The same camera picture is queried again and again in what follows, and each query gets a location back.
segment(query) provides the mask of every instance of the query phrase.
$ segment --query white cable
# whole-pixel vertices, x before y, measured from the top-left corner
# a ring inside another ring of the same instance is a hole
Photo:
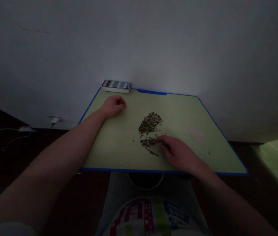
[[[30,136],[30,135],[31,135],[31,132],[29,132],[29,134],[28,134],[28,135],[26,135],[26,136],[21,136],[21,137],[15,138],[15,139],[11,140],[10,142],[8,142],[8,143],[6,144],[6,146],[5,146],[5,147],[0,148],[0,150],[4,150],[4,149],[6,149],[6,148],[8,147],[8,145],[9,145],[10,143],[12,143],[13,141],[15,141],[15,140],[17,140],[17,139],[19,139],[19,138],[26,138],[26,137],[28,137],[28,136]]]
[[[10,129],[10,128],[5,128],[5,129],[0,129],[0,130],[14,130],[14,131],[17,131],[19,129]]]

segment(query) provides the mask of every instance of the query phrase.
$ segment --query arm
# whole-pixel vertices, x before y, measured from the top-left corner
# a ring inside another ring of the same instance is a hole
[[[0,195],[0,223],[22,222],[39,234],[57,196],[77,173],[103,122],[126,108],[111,96],[96,112],[43,150]]]
[[[161,136],[167,160],[178,170],[194,175],[202,183],[214,207],[243,235],[278,235],[274,228],[241,196],[227,186],[180,139]]]

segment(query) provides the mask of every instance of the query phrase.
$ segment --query pants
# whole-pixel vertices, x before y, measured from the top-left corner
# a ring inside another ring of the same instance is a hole
[[[113,172],[110,176],[109,188],[96,236],[105,231],[118,210],[128,201],[137,197],[156,195],[175,200],[186,212],[200,221],[205,228],[208,228],[190,181],[179,179],[172,174],[165,174],[157,188],[141,191],[131,184],[127,173]]]

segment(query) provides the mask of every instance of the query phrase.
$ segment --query fist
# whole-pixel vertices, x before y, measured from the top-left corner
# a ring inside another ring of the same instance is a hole
[[[99,110],[105,115],[106,118],[110,118],[116,116],[126,107],[125,100],[121,96],[115,95],[108,97]]]

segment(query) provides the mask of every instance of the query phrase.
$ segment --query hand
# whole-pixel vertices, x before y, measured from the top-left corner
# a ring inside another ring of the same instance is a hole
[[[109,118],[116,116],[121,110],[125,109],[126,107],[127,106],[125,100],[121,96],[115,95],[108,97],[99,111],[101,111],[105,115],[105,118]]]
[[[176,169],[200,177],[203,173],[210,171],[207,166],[190,148],[180,139],[169,136],[160,136],[157,141],[163,142],[162,152],[168,162]]]

